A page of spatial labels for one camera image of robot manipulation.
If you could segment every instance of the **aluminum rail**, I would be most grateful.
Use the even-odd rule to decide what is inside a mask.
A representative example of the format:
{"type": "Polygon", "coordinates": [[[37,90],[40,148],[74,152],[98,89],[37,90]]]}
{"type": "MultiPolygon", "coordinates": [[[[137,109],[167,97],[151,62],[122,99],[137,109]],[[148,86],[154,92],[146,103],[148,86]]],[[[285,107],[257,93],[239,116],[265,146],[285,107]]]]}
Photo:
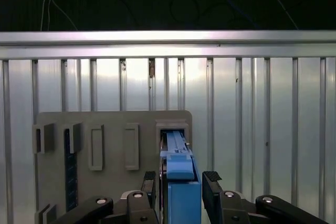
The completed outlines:
{"type": "Polygon", "coordinates": [[[334,43],[336,31],[63,31],[0,33],[0,46],[334,43]]]}
{"type": "Polygon", "coordinates": [[[0,60],[335,56],[336,31],[0,33],[0,60]]]}

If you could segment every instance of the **blue cable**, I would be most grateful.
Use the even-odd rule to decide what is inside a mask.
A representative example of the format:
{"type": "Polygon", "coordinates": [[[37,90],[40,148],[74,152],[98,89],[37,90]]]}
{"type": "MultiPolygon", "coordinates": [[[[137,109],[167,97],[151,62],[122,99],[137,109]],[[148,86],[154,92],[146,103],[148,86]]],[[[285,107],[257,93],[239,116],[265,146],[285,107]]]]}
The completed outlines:
{"type": "Polygon", "coordinates": [[[250,16],[248,16],[247,14],[245,14],[238,6],[236,6],[231,0],[226,0],[229,5],[234,9],[236,10],[237,12],[239,12],[242,16],[244,16],[248,21],[251,22],[251,24],[254,25],[255,28],[258,28],[258,29],[261,29],[260,26],[258,26],[250,16]]]}

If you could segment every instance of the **gray pegboard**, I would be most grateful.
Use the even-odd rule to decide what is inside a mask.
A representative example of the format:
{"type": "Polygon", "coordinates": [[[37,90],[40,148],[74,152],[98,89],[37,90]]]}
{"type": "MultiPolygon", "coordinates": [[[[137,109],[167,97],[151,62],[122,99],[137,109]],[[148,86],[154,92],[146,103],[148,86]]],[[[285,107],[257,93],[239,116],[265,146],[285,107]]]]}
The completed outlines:
{"type": "Polygon", "coordinates": [[[47,224],[47,218],[41,217],[44,210],[56,209],[57,217],[66,212],[65,132],[70,152],[77,159],[80,204],[94,195],[118,201],[123,192],[141,188],[146,171],[155,170],[158,176],[163,129],[184,129],[192,146],[192,117],[188,111],[39,114],[33,126],[39,210],[36,223],[47,224]]]}

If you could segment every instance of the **dark background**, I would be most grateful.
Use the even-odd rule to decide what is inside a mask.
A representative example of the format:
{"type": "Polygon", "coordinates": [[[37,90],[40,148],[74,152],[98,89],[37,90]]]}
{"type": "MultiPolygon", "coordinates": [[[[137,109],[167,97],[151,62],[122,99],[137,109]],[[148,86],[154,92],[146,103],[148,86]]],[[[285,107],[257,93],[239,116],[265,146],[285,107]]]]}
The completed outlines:
{"type": "MultiPolygon", "coordinates": [[[[281,0],[300,29],[336,29],[336,0],[281,0]]],[[[48,2],[43,30],[47,30],[48,2]]],[[[295,29],[276,0],[55,0],[78,30],[295,29]]],[[[40,30],[43,0],[0,0],[0,31],[40,30]]],[[[50,4],[49,30],[74,30],[50,4]]]]}

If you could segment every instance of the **blue block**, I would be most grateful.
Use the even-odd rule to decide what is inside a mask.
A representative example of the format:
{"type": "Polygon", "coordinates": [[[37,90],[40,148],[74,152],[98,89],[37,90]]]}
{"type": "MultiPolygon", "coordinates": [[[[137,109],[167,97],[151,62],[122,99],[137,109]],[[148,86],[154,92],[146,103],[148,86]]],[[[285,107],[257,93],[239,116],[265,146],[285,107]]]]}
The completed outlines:
{"type": "Polygon", "coordinates": [[[193,157],[192,162],[197,176],[195,181],[168,181],[169,224],[201,224],[201,179],[193,157]]]}
{"type": "Polygon", "coordinates": [[[167,132],[167,179],[194,180],[192,152],[179,131],[167,132]]]}

